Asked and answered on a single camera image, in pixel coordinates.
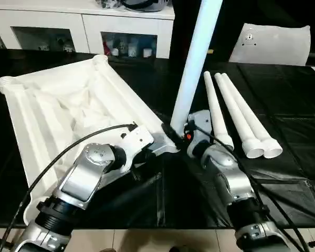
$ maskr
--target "white cabinet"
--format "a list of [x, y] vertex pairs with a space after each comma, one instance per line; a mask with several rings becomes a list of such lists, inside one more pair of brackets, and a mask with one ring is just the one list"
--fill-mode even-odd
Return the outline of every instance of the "white cabinet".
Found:
[[66, 50], [169, 58], [174, 9], [103, 9], [95, 0], [0, 0], [0, 37], [8, 49]]
[[0, 36], [9, 49], [89, 52], [80, 14], [0, 10]]
[[112, 49], [126, 40], [129, 55], [132, 50], [141, 57], [144, 49], [150, 49], [157, 58], [169, 58], [172, 20], [83, 15], [83, 21], [93, 54], [104, 54], [104, 46]]

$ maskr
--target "black table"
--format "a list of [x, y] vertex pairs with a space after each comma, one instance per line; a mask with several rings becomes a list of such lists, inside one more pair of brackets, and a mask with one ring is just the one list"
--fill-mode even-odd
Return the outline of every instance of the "black table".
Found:
[[[90, 54], [0, 50], [0, 77], [18, 76], [92, 58]], [[110, 65], [160, 117], [170, 121], [183, 64], [164, 59], [110, 59]], [[269, 133], [283, 147], [275, 159], [248, 160], [218, 92], [235, 152], [251, 174], [273, 192], [315, 213], [315, 72], [309, 67], [213, 63], [226, 72]], [[192, 111], [208, 109], [200, 80]], [[5, 98], [0, 94], [0, 227], [5, 227], [27, 190]], [[278, 222], [286, 221], [262, 195]], [[315, 218], [281, 204], [298, 227]], [[20, 216], [17, 227], [23, 227]], [[229, 228], [211, 179], [182, 152], [165, 153], [100, 190], [79, 228]]]

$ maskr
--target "glass cabinet door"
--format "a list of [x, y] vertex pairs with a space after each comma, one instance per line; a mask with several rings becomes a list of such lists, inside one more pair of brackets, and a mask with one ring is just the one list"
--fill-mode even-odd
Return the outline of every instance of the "glass cabinet door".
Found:
[[156, 56], [157, 35], [101, 32], [105, 55], [149, 58]]
[[69, 29], [13, 26], [12, 30], [24, 50], [75, 51]]
[[90, 52], [80, 14], [0, 10], [0, 36], [8, 49]]
[[169, 58], [173, 20], [83, 15], [93, 54]]

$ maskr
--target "tiled floor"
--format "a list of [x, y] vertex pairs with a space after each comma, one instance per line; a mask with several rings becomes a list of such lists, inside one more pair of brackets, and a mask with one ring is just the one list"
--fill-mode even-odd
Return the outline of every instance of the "tiled floor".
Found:
[[[14, 239], [17, 230], [9, 236]], [[306, 242], [315, 240], [315, 229], [300, 229]], [[288, 230], [296, 240], [293, 230]], [[75, 230], [66, 252], [169, 252], [173, 246], [188, 246], [198, 252], [239, 252], [233, 230]], [[291, 251], [297, 249], [290, 244]]]

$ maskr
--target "white plastic pipe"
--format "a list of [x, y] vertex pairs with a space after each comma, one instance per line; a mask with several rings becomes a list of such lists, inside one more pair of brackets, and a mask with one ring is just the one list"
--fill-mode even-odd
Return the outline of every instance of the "white plastic pipe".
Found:
[[235, 85], [230, 80], [226, 73], [222, 74], [224, 82], [227, 84], [233, 98], [235, 99], [240, 111], [242, 112], [244, 118], [246, 119], [248, 125], [253, 131], [253, 134], [257, 139], [259, 139], [264, 146], [264, 157], [267, 159], [275, 158], [282, 153], [282, 147], [277, 140], [273, 139], [259, 121], [257, 116], [253, 113], [252, 109], [249, 107], [247, 102], [244, 100], [243, 96], [239, 93]]
[[249, 159], [255, 159], [262, 156], [264, 154], [263, 144], [254, 136], [237, 103], [229, 92], [228, 85], [224, 82], [222, 75], [216, 73], [215, 79], [243, 143], [242, 147], [245, 155]]
[[222, 111], [220, 109], [221, 107], [219, 106], [217, 94], [215, 91], [214, 84], [212, 82], [210, 72], [208, 71], [204, 72], [204, 81], [206, 93], [208, 95], [211, 121], [215, 137], [217, 137], [224, 144], [229, 146], [231, 150], [233, 150], [234, 149], [233, 141], [232, 138], [227, 133]]
[[173, 111], [171, 127], [180, 136], [188, 118], [223, 0], [202, 0]]

